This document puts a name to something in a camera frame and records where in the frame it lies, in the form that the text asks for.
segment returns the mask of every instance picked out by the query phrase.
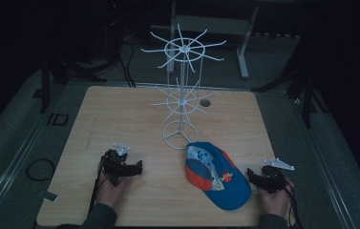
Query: wooden tabletop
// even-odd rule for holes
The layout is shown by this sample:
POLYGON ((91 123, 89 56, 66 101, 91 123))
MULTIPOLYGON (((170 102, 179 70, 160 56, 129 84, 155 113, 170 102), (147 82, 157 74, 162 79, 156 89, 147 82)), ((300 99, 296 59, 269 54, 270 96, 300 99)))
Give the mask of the wooden tabletop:
MULTIPOLYGON (((254 94, 201 90, 210 106, 189 115, 198 141, 209 141, 228 153, 241 171, 260 172, 263 160, 274 158, 254 94)), ((49 192, 37 216, 42 226, 81 224, 88 214, 100 157, 113 143, 129 146, 126 162, 143 160, 143 173, 132 177, 116 207, 119 226, 249 226, 263 212, 258 193, 242 208, 224 211, 185 177, 185 150, 169 147, 164 127, 179 114, 164 103, 157 88, 89 88, 57 165, 49 192)))

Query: human hand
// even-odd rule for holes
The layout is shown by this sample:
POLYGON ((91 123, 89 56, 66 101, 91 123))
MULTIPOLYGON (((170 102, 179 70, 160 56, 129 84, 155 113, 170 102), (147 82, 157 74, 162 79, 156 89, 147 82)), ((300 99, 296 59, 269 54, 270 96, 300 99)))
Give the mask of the human hand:
POLYGON ((97 203, 103 203, 110 206, 111 208, 114 208, 128 182, 129 178, 123 177, 119 181, 117 187, 115 187, 107 175, 101 172, 99 175, 95 201, 97 203))
MULTIPOLYGON (((287 178, 286 181, 290 184, 286 186, 286 189, 291 193, 293 189, 293 183, 287 178)), ((290 197, 286 190, 280 190, 276 193, 270 194, 264 189, 257 188, 261 196, 261 201, 264 206, 264 210, 268 214, 284 217, 288 208, 290 207, 290 197)))

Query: dark background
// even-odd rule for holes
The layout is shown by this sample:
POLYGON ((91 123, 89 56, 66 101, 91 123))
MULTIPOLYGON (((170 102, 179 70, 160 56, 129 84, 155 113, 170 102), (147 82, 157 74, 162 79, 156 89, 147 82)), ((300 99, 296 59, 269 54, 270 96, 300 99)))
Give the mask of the dark background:
MULTIPOLYGON (((40 68, 44 56, 62 52, 74 61, 88 62, 96 39, 91 34, 121 19, 120 13, 145 40, 151 23, 169 25, 169 1, 112 2, 119 6, 113 14, 105 13, 101 1, 0 0, 0 114, 22 83, 40 68)), ((292 56, 301 60, 296 63, 309 62, 315 87, 322 92, 360 166, 360 1, 328 1, 320 7, 320 1, 257 2, 262 8, 255 33, 302 36, 298 45, 302 52, 292 56)), ((241 3, 245 1, 225 2, 243 17, 236 5, 241 3)), ((223 12, 222 4, 201 1, 192 9, 179 6, 179 10, 210 14, 223 12), (208 3, 212 6, 205 8, 203 4, 208 3)))

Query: sleeve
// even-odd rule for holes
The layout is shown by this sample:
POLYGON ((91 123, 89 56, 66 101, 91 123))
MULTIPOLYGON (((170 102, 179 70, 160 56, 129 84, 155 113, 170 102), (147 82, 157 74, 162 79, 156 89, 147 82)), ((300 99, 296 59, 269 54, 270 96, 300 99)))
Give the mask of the sleeve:
POLYGON ((85 219, 81 229, 111 229, 114 228, 117 214, 111 207, 97 203, 85 219))
POLYGON ((258 229, 287 229, 284 218, 272 214, 264 214, 259 218, 258 229))

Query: baseball cap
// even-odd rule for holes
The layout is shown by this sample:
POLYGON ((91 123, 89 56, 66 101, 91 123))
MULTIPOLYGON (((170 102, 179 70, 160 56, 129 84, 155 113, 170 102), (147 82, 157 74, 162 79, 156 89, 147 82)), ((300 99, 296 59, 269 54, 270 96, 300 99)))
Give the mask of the baseball cap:
POLYGON ((218 207, 236 210, 250 199, 250 184, 225 151, 210 142, 189 143, 186 151, 188 181, 202 189, 218 207))

